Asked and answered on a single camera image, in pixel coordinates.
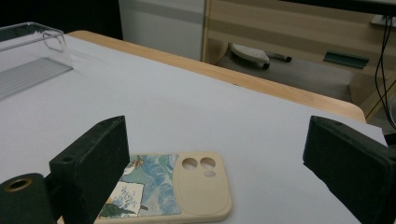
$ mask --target camera cutout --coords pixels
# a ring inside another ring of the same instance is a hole
[[[201,159],[200,163],[201,163],[201,166],[204,167],[206,170],[211,170],[211,169],[215,168],[215,166],[216,166],[216,162],[213,159],[208,158],[208,157]]]
[[[187,158],[181,164],[186,170],[194,170],[198,166],[198,162],[193,158]]]

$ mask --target floor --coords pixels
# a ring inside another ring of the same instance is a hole
[[[347,84],[354,76],[353,73],[297,59],[285,63],[284,58],[279,55],[268,52],[267,55],[270,57],[270,67],[267,70],[262,69],[262,63],[244,60],[232,54],[230,50],[217,66],[352,102]],[[396,133],[396,130],[389,125],[384,110],[379,111],[368,123],[382,128],[384,134]]]

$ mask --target sticker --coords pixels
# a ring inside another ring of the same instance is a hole
[[[178,155],[131,156],[98,218],[179,215],[173,172]]]

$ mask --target phone case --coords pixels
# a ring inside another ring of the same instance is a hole
[[[95,223],[192,223],[230,215],[231,192],[219,154],[131,155]]]

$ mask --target wooden table edge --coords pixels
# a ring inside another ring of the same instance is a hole
[[[208,63],[202,63],[160,50],[146,48],[89,31],[75,31],[67,35],[110,49],[130,53],[160,63],[173,65],[178,68],[192,71],[207,77],[213,77],[218,80],[232,83],[253,91],[269,94],[297,104],[311,106],[316,109],[331,112],[350,119],[366,122],[363,111],[358,106],[349,102],[337,100],[310,91],[300,90],[280,83],[259,77],[253,77]]]

